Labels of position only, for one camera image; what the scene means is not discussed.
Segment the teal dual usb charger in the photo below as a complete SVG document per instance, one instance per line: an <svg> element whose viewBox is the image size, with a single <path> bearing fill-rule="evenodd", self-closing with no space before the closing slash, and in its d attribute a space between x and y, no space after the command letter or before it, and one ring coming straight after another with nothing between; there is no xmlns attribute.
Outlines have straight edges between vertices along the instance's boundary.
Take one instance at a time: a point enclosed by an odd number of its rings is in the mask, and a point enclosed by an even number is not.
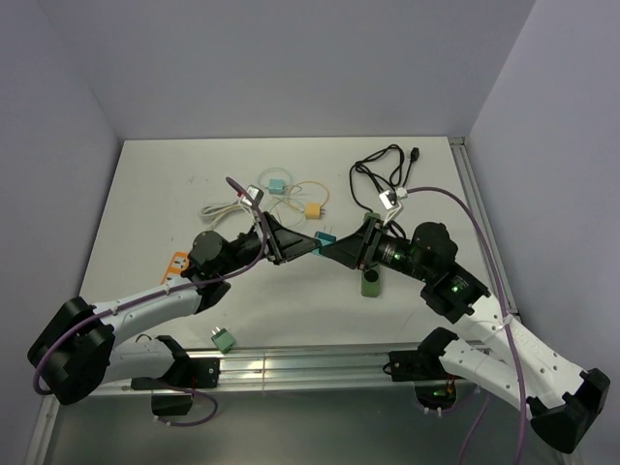
<svg viewBox="0 0 620 465"><path fill-rule="evenodd" d="M323 228L321 231L315 231L314 237L321 242L321 245L313 251L314 255L320 256L322 254L322 248L334 243L337 240L337 236L334 235L331 229Z"/></svg>

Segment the yellow charger plug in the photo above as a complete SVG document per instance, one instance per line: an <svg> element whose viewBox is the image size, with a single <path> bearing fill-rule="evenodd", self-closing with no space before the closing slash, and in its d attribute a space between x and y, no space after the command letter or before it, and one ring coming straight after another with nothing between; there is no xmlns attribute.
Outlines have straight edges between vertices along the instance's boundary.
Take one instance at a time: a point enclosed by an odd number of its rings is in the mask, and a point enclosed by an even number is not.
<svg viewBox="0 0 620 465"><path fill-rule="evenodd" d="M326 215L325 207L317 202L309 202L304 207L304 218L307 220L320 220Z"/></svg>

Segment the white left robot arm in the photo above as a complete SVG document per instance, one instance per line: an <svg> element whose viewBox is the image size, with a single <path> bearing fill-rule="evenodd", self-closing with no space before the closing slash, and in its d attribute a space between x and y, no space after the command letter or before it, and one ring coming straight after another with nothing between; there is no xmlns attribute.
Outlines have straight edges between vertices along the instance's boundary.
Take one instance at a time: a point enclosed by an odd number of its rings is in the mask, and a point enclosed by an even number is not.
<svg viewBox="0 0 620 465"><path fill-rule="evenodd" d="M170 336L138 337L167 321L217 305L231 279L261 260L283 264L320 247L318 239L289 230L270 214L233 241L215 231L198 234L179 276L145 292L108 302L66 301L27 353L33 389L63 405L79 402L103 384L125 379L149 388L188 388L199 376L187 351Z"/></svg>

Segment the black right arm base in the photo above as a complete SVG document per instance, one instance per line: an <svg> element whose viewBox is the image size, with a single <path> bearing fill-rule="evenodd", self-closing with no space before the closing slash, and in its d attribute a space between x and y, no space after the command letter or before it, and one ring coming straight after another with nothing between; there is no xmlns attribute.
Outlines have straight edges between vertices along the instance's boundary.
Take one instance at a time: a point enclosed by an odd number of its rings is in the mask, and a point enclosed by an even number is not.
<svg viewBox="0 0 620 465"><path fill-rule="evenodd" d="M460 387L460 378L448 373L439 359L426 351L392 351L387 357L383 373L393 383L413 386L416 407L424 415L441 418L460 409L480 392L473 385Z"/></svg>

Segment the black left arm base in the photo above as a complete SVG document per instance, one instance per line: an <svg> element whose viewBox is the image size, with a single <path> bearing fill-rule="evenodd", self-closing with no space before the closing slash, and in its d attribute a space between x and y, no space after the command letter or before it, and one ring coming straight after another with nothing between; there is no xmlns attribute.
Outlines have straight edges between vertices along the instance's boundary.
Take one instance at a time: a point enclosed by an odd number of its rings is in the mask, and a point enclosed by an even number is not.
<svg viewBox="0 0 620 465"><path fill-rule="evenodd" d="M218 413L219 403L206 391L218 386L220 359L186 358L176 360L160 378L139 377L131 380L131 390L151 392L150 407L154 419L167 427L187 428L203 425ZM203 418L181 420L186 417L198 400L211 405Z"/></svg>

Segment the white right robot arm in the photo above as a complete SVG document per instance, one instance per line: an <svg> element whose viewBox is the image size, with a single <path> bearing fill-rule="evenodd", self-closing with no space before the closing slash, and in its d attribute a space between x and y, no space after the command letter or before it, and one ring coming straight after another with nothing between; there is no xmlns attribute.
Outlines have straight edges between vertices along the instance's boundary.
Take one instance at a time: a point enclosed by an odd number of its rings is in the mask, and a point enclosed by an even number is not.
<svg viewBox="0 0 620 465"><path fill-rule="evenodd" d="M422 223L407 240L368 218L322 254L351 269L382 265L420 281L422 300L451 325L420 343L421 371L432 378L447 371L478 384L523 412L550 447L574 452L603 410L610 379L562 357L504 313L500 299L456 262L457 251L441 223Z"/></svg>

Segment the green charger plug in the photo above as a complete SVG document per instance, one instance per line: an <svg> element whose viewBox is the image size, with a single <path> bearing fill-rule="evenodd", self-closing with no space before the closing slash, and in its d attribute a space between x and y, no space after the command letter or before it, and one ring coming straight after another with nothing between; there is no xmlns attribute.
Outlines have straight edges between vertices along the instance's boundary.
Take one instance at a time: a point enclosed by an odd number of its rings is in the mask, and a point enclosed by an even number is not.
<svg viewBox="0 0 620 465"><path fill-rule="evenodd" d="M227 354L235 346L236 339L226 328L216 326L212 331L211 342L221 354Z"/></svg>

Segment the green power strip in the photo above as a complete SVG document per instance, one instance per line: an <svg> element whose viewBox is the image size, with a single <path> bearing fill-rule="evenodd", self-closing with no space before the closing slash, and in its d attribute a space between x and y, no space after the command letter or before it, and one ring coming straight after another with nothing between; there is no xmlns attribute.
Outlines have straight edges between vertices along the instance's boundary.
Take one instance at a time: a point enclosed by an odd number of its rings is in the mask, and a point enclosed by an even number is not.
<svg viewBox="0 0 620 465"><path fill-rule="evenodd" d="M381 269L374 254L377 251L380 231L375 229L370 245L364 256L364 265L361 269L360 293L364 297L375 298L381 294Z"/></svg>

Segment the orange power strip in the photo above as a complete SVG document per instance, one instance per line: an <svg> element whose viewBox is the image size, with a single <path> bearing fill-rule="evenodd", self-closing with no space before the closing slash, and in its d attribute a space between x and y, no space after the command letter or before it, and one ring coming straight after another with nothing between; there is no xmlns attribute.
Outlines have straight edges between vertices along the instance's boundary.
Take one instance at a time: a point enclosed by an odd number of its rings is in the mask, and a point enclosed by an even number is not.
<svg viewBox="0 0 620 465"><path fill-rule="evenodd" d="M181 273L188 267L188 265L188 253L175 252L170 259L170 262L161 280L161 284L166 284L170 280L179 277Z"/></svg>

